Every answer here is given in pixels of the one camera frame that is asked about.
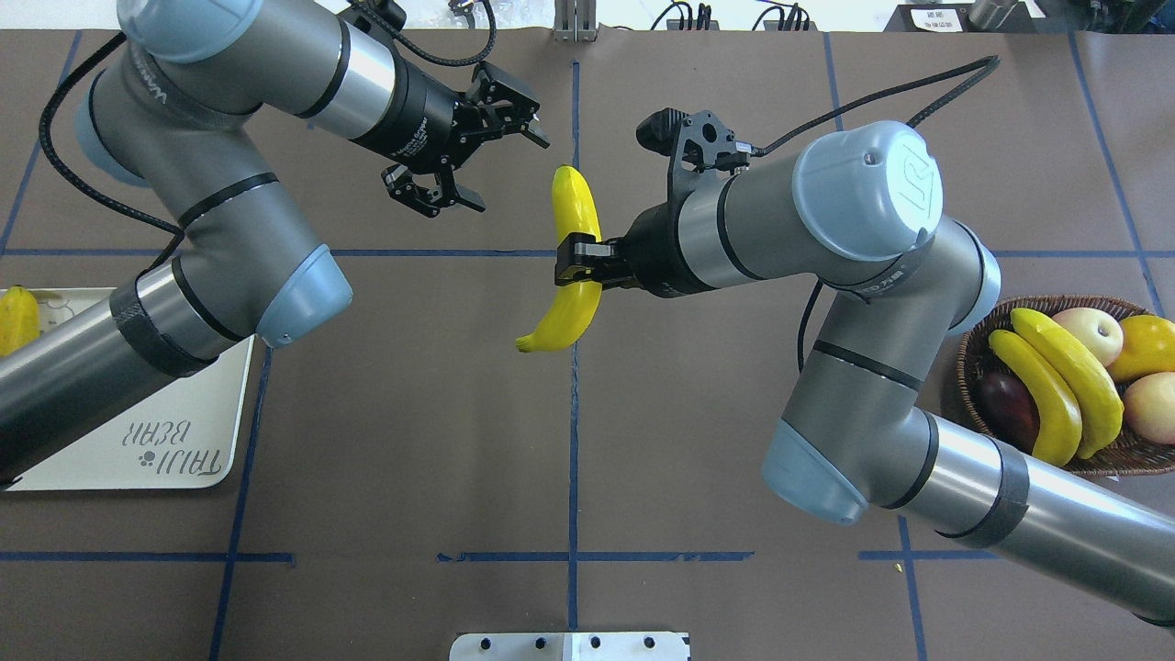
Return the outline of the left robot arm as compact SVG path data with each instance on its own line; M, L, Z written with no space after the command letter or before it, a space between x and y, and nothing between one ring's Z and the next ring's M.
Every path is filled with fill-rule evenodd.
M78 113L78 141L102 171L150 186L188 241L42 338L4 357L4 488L27 470L236 343L296 342L345 310L352 286L297 202L246 134L269 106L365 148L391 166L387 193L434 218L478 193L454 173L483 143L523 135L546 148L540 100L488 49L456 92L408 62L403 11L352 1L120 1L120 33L63 80L40 119L48 162L101 205L51 146L51 119L85 72L125 45Z

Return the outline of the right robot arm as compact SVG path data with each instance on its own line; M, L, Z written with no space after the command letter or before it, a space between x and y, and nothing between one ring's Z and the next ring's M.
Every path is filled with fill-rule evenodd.
M870 505L920 515L1171 628L1171 518L918 409L939 348L991 313L1002 272L944 215L926 142L885 120L751 169L709 112L650 117L637 140L670 158L667 200L624 237L563 238L553 279L683 297L814 274L835 290L761 475L787 503L857 522Z

